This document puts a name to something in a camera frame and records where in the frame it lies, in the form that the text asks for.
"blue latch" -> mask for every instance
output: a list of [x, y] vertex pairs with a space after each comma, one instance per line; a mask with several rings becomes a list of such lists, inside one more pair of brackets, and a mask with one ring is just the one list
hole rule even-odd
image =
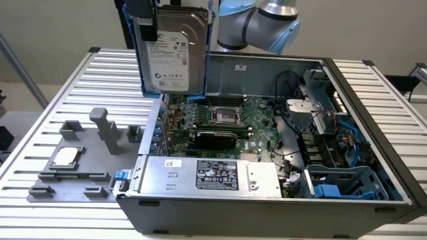
[[320, 199], [358, 199], [358, 200], [370, 200], [375, 193], [369, 191], [362, 195], [342, 195], [339, 186], [330, 184], [319, 184], [314, 187], [314, 192], [318, 198]]
[[130, 172], [127, 172], [127, 171], [118, 171], [118, 172], [115, 173], [114, 179], [115, 179], [116, 181], [126, 181], [126, 180], [128, 180], [128, 175], [130, 175]]

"motherboard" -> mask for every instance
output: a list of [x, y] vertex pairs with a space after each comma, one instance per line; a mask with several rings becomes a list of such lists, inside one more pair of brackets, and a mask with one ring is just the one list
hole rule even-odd
[[275, 161], [279, 156], [272, 147], [280, 141], [275, 107], [266, 97], [187, 100], [184, 96], [172, 96], [170, 156]]

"gray post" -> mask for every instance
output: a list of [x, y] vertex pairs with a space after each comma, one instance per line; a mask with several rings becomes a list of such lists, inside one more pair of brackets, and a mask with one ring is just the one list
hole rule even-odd
[[50, 104], [48, 100], [47, 100], [46, 96], [43, 95], [40, 88], [35, 84], [32, 78], [30, 77], [22, 62], [20, 62], [19, 58], [16, 57], [16, 55], [8, 45], [7, 40], [3, 37], [2, 32], [0, 32], [0, 50], [7, 58], [8, 62], [11, 63], [18, 75], [20, 76], [22, 81], [27, 85], [27, 88], [30, 89], [30, 92], [34, 95], [36, 101], [39, 102], [42, 107], [46, 109]]
[[100, 140], [106, 142], [111, 155], [118, 155], [120, 148], [118, 145], [119, 130], [114, 121], [107, 121], [108, 111], [106, 108], [95, 107], [88, 115], [88, 118], [98, 126], [98, 134]]

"power supply label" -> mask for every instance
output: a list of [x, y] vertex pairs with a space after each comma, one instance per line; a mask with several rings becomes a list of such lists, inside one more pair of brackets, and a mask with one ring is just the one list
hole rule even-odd
[[182, 32], [158, 31], [158, 41], [148, 42], [151, 81], [163, 91], [190, 88], [190, 46]]
[[198, 189], [238, 191], [238, 162], [198, 160], [195, 186]]

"hard drive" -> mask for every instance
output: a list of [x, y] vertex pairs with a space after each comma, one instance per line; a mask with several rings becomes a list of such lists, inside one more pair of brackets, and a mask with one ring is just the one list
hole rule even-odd
[[142, 69], [143, 92], [202, 95], [206, 85], [208, 11], [198, 7], [156, 9], [158, 41], [143, 41], [140, 25], [134, 29]]

